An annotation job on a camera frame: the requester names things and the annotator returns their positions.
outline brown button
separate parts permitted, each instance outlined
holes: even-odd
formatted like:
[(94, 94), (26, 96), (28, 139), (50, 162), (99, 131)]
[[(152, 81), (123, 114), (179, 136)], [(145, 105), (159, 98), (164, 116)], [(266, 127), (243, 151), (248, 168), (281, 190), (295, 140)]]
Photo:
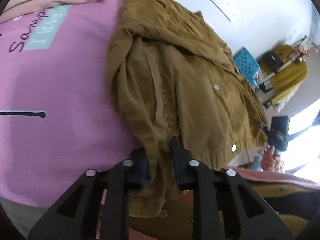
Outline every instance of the brown button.
[(160, 218), (165, 218), (167, 215), (168, 215), (168, 212), (167, 212), (167, 210), (164, 210), (164, 209), (161, 210), (159, 213)]

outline teal basket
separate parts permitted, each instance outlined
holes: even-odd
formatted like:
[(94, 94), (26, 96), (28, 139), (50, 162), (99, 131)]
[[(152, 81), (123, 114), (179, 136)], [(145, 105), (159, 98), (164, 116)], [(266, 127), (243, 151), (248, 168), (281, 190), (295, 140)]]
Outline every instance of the teal basket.
[(260, 69), (258, 62), (249, 53), (246, 48), (243, 48), (233, 59), (241, 74), (245, 75), (250, 86), (259, 87), (254, 80), (257, 72)]

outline metal rivet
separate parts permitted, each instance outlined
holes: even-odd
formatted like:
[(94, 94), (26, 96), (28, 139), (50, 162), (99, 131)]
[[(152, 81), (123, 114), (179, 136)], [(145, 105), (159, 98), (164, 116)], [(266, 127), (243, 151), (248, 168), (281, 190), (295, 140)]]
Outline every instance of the metal rivet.
[(167, 212), (167, 210), (164, 210), (164, 209), (161, 210), (159, 213), (160, 218), (165, 218), (167, 215), (168, 215), (168, 212)]
[(230, 176), (230, 177), (233, 177), (233, 176), (236, 176), (237, 175), (237, 172), (233, 169), (229, 169), (227, 170), (227, 175)]
[(125, 167), (132, 166), (133, 165), (133, 161), (132, 160), (125, 160), (125, 161), (123, 161), (122, 165), (125, 166)]
[(86, 176), (88, 176), (88, 177), (93, 177), (94, 175), (97, 174), (97, 172), (96, 172), (96, 170), (90, 169), (90, 170), (87, 170), (87, 171), (85, 172), (85, 174), (86, 174)]
[(191, 161), (189, 161), (189, 165), (192, 167), (196, 167), (196, 166), (200, 165), (200, 162), (197, 160), (191, 160)]

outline person's hand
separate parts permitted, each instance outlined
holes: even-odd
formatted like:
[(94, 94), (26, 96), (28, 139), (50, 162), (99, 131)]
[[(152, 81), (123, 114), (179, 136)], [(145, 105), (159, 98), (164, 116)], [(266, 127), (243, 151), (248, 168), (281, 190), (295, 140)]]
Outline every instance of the person's hand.
[(262, 157), (260, 167), (263, 171), (283, 172), (284, 167), (281, 156), (279, 154), (273, 155), (272, 152), (272, 147), (270, 147)]

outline brown clothing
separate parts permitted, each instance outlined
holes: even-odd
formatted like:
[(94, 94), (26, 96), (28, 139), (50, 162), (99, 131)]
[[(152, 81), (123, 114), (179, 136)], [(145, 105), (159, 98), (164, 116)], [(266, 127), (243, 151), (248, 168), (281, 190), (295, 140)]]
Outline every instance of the brown clothing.
[(126, 0), (111, 41), (107, 81), (118, 113), (142, 142), (150, 185), (130, 195), (130, 215), (155, 217), (179, 196), (169, 139), (221, 169), (237, 150), (264, 146), (263, 108), (226, 43), (173, 0)]

